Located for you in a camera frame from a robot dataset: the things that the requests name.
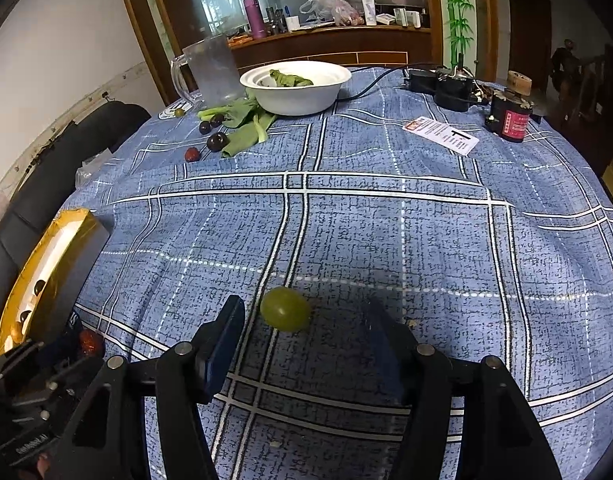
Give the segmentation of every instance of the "white bowl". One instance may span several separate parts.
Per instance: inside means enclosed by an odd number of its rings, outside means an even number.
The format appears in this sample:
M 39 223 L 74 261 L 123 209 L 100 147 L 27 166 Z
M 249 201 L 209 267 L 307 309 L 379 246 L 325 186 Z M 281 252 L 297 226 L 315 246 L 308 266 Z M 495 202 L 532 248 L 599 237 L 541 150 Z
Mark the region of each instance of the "white bowl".
M 270 70 L 286 75 L 299 75 L 313 81 L 313 86 L 282 88 L 275 86 Z M 249 70 L 240 83 L 253 89 L 260 106 L 277 115 L 300 116 L 326 110 L 337 99 L 343 83 L 352 74 L 343 66 L 321 61 L 280 61 Z

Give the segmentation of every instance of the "white card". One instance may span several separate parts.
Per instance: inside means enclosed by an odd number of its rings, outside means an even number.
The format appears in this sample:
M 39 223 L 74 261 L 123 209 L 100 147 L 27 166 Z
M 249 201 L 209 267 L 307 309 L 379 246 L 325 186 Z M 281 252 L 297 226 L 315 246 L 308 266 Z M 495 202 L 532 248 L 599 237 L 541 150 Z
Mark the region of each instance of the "white card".
M 449 124 L 439 123 L 428 117 L 419 117 L 404 125 L 403 130 L 432 140 L 449 150 L 468 155 L 480 139 L 458 130 Z

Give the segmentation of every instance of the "wall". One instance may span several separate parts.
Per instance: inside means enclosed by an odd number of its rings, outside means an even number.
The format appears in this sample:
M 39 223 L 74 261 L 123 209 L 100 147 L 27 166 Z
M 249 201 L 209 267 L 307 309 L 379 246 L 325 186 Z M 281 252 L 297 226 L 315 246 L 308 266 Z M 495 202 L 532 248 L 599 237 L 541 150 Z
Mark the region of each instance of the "wall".
M 0 179 L 57 117 L 142 62 L 122 0 L 20 0 L 0 28 Z M 148 74 L 121 98 L 163 107 Z
M 563 46 L 564 39 L 577 43 L 577 57 L 597 56 L 604 52 L 606 43 L 613 43 L 608 32 L 585 0 L 550 0 L 553 36 L 551 48 Z M 506 80 L 509 71 L 510 8 L 509 0 L 498 0 L 499 47 L 497 78 Z M 549 81 L 548 97 L 557 98 L 553 83 Z

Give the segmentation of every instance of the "gold box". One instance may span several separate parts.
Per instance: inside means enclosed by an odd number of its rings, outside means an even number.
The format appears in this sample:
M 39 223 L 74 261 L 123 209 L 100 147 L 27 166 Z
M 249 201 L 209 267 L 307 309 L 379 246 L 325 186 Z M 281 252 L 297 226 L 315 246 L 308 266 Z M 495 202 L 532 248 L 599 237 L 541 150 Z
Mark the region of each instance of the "gold box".
M 6 300 L 0 318 L 0 355 L 26 338 L 51 343 L 61 335 L 108 239 L 109 232 L 88 209 L 58 214 Z M 20 315 L 27 310 L 30 313 L 21 322 Z

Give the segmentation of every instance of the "table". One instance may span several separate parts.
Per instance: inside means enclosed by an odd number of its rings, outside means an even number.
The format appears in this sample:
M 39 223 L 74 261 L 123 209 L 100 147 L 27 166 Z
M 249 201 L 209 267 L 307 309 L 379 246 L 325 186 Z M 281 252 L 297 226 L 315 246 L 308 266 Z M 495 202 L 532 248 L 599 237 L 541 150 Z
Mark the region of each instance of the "table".
M 280 119 L 230 159 L 184 163 L 205 140 L 198 119 L 151 118 L 65 204 L 112 232 L 79 312 L 108 355 L 135 360 L 189 338 L 228 294 L 244 299 L 244 351 L 201 410 L 220 478 L 384 478 L 407 410 L 360 327 L 370 296 L 449 356 L 499 355 L 563 478 L 584 478 L 613 437 L 613 208 L 548 124 L 531 121 L 512 144 L 483 129 L 484 108 L 450 112 L 399 84 L 392 73 L 361 99 Z M 401 129 L 422 115 L 480 142 L 459 156 Z M 260 319 L 278 285 L 313 306 L 305 332 Z M 459 402 L 443 478 L 457 464 Z M 151 403 L 157 478 L 156 425 Z

